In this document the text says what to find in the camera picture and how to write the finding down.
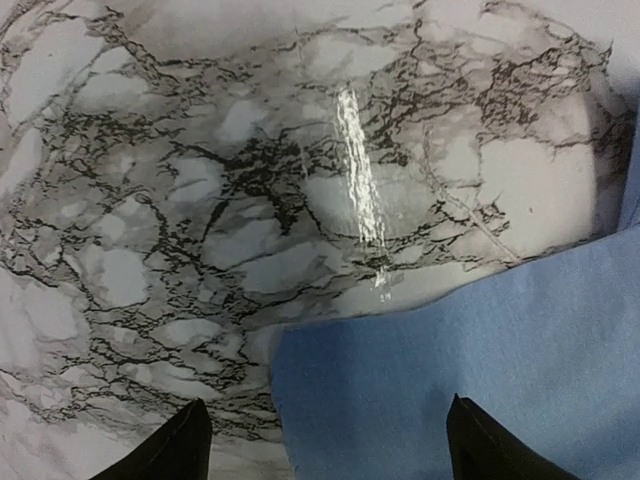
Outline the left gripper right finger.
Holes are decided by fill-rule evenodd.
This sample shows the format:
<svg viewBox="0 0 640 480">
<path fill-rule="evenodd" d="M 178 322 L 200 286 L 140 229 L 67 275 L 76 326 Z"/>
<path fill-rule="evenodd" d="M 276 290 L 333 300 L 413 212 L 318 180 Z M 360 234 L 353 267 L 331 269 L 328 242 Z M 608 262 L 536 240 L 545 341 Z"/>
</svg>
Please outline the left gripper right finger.
<svg viewBox="0 0 640 480">
<path fill-rule="evenodd" d="M 446 432 L 455 480 L 578 480 L 529 448 L 468 397 L 453 398 Z"/>
</svg>

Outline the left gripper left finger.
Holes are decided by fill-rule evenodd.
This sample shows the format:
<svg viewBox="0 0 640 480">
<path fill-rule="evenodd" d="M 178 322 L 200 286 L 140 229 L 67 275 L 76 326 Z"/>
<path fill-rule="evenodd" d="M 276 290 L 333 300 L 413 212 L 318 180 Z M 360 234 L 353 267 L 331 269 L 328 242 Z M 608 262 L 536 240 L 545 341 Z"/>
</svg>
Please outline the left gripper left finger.
<svg viewBox="0 0 640 480">
<path fill-rule="evenodd" d="M 207 480 L 211 439 L 206 405 L 196 399 L 92 480 Z"/>
</svg>

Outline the light blue shirt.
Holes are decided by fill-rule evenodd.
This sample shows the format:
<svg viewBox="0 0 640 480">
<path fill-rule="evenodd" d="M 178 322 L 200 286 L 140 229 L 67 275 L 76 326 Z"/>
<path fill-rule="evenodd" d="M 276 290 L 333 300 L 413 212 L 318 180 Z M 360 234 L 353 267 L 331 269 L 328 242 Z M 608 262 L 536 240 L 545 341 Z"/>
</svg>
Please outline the light blue shirt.
<svg viewBox="0 0 640 480">
<path fill-rule="evenodd" d="M 285 331 L 272 394 L 298 479 L 454 479 L 468 397 L 578 479 L 639 475 L 639 157 L 616 231 L 420 308 Z"/>
</svg>

